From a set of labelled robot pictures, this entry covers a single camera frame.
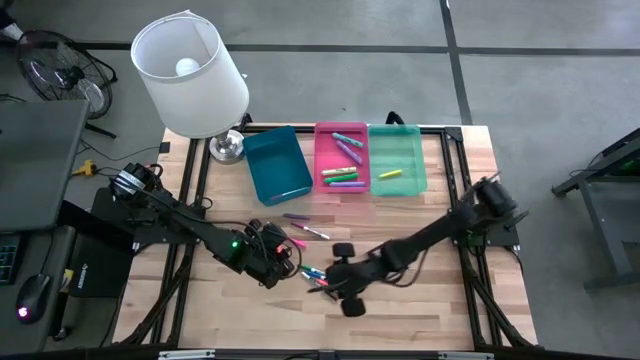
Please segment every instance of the pink bin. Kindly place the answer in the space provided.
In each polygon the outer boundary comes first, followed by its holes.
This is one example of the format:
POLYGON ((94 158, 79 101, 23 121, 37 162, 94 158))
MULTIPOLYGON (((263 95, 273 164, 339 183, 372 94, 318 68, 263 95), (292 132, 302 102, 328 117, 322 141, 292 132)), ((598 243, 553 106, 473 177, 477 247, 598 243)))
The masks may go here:
POLYGON ((317 123, 315 129, 315 152, 314 152, 313 186, 316 191, 324 193, 363 193, 369 191, 371 177, 369 173, 369 137, 367 135, 367 125, 364 123, 317 123), (345 154, 332 136, 334 132, 340 135, 358 140, 363 143, 359 148, 351 144, 346 144, 362 158, 362 165, 358 165, 353 159, 345 154), (323 170, 344 168, 355 166, 358 172, 357 180, 364 181, 363 187, 330 187, 325 184, 324 179, 332 176, 323 176, 323 170))

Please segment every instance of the computer mouse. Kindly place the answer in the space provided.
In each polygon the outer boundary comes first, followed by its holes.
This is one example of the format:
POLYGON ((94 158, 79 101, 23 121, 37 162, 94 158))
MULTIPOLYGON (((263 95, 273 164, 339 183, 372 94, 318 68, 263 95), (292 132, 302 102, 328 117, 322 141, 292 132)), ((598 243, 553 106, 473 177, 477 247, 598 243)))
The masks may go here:
POLYGON ((33 324, 40 320, 47 308, 47 297, 51 277, 38 274, 28 278, 18 292, 16 316, 23 324, 33 324))

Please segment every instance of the lamp base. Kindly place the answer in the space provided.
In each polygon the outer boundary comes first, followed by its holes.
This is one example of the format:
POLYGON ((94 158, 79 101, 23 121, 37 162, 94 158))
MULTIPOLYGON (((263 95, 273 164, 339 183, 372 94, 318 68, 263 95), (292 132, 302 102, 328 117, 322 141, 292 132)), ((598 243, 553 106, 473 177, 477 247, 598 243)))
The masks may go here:
POLYGON ((244 136, 235 130, 225 131, 211 139, 209 151, 213 158, 221 164, 235 164, 244 158, 244 136))

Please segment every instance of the green marker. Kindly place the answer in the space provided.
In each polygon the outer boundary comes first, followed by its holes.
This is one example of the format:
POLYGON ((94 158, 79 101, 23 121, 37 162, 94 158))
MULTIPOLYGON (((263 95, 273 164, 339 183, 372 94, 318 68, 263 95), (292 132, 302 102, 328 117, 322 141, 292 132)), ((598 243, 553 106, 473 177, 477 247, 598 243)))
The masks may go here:
POLYGON ((320 275, 324 275, 324 271, 320 271, 316 268, 312 268, 311 266, 307 266, 307 265, 302 265, 300 266, 302 269, 306 270, 306 271, 311 271, 314 272, 316 274, 320 274, 320 275))
POLYGON ((349 175, 335 176, 332 178, 326 178, 324 179, 324 182, 325 184, 331 184, 332 182, 336 182, 336 181, 346 181, 346 180, 353 180, 357 178, 358 178, 358 174, 349 174, 349 175))

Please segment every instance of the light bulb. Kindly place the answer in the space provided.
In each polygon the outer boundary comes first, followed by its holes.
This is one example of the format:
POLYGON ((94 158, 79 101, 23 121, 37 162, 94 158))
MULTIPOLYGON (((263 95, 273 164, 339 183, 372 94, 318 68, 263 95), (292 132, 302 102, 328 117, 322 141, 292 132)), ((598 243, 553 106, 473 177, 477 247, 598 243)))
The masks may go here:
POLYGON ((189 75, 200 69, 200 64, 192 58, 183 58, 176 64, 176 74, 178 76, 189 75))

